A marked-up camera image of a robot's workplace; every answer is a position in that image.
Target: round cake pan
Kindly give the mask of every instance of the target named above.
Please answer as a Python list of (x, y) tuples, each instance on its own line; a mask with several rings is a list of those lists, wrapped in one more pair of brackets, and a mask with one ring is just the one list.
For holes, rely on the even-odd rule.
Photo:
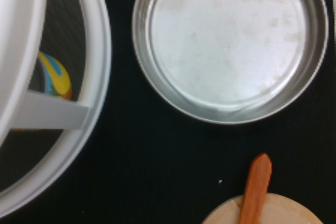
[(256, 121), (294, 101), (328, 38), (322, 0), (136, 0), (133, 45), (168, 103), (219, 124)]

